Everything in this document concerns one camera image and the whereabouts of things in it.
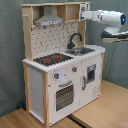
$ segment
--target faucet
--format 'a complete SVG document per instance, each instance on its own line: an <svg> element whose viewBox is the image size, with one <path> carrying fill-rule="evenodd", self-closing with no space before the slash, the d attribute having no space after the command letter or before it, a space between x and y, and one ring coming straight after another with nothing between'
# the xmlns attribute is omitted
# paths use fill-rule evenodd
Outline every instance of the faucet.
<svg viewBox="0 0 128 128"><path fill-rule="evenodd" d="M70 43L68 44L68 49L72 49L73 47L75 47L75 44L73 44L73 42L72 42L72 39L73 39L73 37L75 36L75 35L78 35L78 36L80 36L80 41L82 41L82 35L80 34L80 33L74 33L72 36L71 36L71 38L70 38Z"/></svg>

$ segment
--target oven door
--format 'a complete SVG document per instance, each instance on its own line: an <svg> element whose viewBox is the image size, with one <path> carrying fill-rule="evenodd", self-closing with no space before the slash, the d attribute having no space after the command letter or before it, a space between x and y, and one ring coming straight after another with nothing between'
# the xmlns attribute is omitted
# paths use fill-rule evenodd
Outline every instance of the oven door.
<svg viewBox="0 0 128 128"><path fill-rule="evenodd" d="M79 108L80 82L67 81L49 87L49 123L56 123Z"/></svg>

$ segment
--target oven window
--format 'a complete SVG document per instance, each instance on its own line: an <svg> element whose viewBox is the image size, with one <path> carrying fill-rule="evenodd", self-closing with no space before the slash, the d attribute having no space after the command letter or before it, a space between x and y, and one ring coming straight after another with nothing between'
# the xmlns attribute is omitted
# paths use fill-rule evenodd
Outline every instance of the oven window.
<svg viewBox="0 0 128 128"><path fill-rule="evenodd" d="M73 103L73 85L56 92L56 111Z"/></svg>

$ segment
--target wooden table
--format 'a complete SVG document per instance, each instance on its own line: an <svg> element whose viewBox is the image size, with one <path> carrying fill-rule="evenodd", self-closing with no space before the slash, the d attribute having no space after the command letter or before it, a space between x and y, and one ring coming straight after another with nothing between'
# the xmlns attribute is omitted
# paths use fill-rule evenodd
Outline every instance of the wooden table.
<svg viewBox="0 0 128 128"><path fill-rule="evenodd" d="M0 118L0 128L44 128L32 115L23 109L14 111ZM69 118L64 118L50 128L81 128Z"/></svg>
<svg viewBox="0 0 128 128"><path fill-rule="evenodd" d="M115 128L128 118L128 89L102 80L101 97L71 117L87 128Z"/></svg>

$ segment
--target cabinet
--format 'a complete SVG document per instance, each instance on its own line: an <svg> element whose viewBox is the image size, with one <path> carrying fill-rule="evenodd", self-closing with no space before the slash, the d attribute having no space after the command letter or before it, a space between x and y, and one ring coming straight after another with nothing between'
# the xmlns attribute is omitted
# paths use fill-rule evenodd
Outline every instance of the cabinet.
<svg viewBox="0 0 128 128"><path fill-rule="evenodd" d="M80 106L100 95L102 54L82 61Z"/></svg>
<svg viewBox="0 0 128 128"><path fill-rule="evenodd" d="M29 25L34 28L34 21L44 15L44 6L52 6L52 12L65 20L65 23L79 21L80 4L87 4L90 10L91 2L68 2L68 3L44 3L44 4L22 4L22 14L28 17Z"/></svg>

